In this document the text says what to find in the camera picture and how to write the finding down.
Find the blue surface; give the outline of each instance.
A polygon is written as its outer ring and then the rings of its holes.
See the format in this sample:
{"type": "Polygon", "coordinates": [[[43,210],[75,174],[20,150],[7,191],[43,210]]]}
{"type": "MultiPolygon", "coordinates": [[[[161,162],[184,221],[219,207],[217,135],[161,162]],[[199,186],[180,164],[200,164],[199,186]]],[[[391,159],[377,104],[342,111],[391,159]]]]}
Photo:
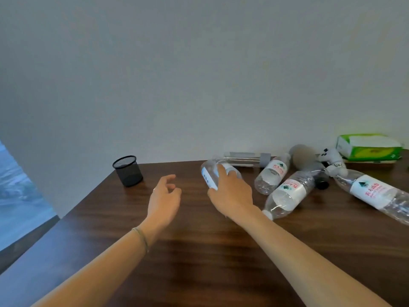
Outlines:
{"type": "Polygon", "coordinates": [[[0,142],[0,250],[56,213],[0,142]]]}

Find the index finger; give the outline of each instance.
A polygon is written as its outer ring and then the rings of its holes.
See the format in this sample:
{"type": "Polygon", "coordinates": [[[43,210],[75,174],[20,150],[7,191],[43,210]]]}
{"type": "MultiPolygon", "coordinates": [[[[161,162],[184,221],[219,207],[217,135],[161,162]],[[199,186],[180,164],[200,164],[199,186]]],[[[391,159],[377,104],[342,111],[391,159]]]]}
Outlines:
{"type": "Polygon", "coordinates": [[[218,171],[218,173],[219,173],[219,179],[221,180],[221,179],[225,179],[226,177],[227,177],[227,173],[226,173],[226,168],[223,166],[223,165],[221,165],[221,164],[218,164],[217,165],[217,171],[218,171]]]}
{"type": "Polygon", "coordinates": [[[172,180],[174,178],[176,178],[175,174],[165,175],[164,177],[161,177],[159,179],[159,182],[157,183],[157,186],[165,186],[168,183],[168,181],[170,181],[170,180],[172,180]]]}

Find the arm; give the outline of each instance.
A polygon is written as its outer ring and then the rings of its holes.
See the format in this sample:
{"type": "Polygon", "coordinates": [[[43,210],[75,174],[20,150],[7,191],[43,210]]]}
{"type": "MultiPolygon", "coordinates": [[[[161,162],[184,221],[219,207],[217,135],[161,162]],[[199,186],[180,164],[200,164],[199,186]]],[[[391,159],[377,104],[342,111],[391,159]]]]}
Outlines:
{"type": "Polygon", "coordinates": [[[390,306],[253,206],[252,189],[218,166],[218,190],[208,195],[217,210],[243,227],[288,280],[306,306],[390,306]]]}
{"type": "MultiPolygon", "coordinates": [[[[176,215],[181,190],[162,177],[153,190],[148,216],[138,226],[152,246],[176,215]]],[[[92,262],[40,299],[32,307],[103,306],[145,256],[144,238],[131,230],[92,262]]]]}

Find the bracelet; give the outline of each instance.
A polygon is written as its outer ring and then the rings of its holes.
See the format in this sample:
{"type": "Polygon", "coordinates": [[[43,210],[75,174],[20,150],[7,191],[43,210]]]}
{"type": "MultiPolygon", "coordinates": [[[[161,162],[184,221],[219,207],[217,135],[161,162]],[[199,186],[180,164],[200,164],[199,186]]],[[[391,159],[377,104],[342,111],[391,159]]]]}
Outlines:
{"type": "Polygon", "coordinates": [[[145,246],[145,252],[149,253],[149,245],[148,245],[148,242],[146,241],[146,237],[144,233],[138,227],[134,227],[132,230],[137,232],[139,236],[142,238],[142,241],[144,242],[144,246],[145,246]]]}

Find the wood grain surface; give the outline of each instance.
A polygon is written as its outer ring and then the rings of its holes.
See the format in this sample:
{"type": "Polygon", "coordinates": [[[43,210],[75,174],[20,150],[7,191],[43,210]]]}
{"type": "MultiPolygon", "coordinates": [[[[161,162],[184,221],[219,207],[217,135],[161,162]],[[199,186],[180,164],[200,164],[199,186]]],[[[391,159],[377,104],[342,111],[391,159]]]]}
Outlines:
{"type": "MultiPolygon", "coordinates": [[[[409,151],[395,166],[360,167],[409,191],[409,151]]],[[[0,306],[29,306],[146,216],[159,178],[176,174],[180,210],[109,306],[303,306],[252,238],[212,206],[202,161],[140,165],[144,181],[124,188],[109,175],[0,276],[0,306]]],[[[239,169],[253,185],[258,169],[239,169]]],[[[253,191],[262,208],[266,196],[253,191]]],[[[393,306],[409,306],[409,227],[332,181],[276,221],[393,306]]]]}

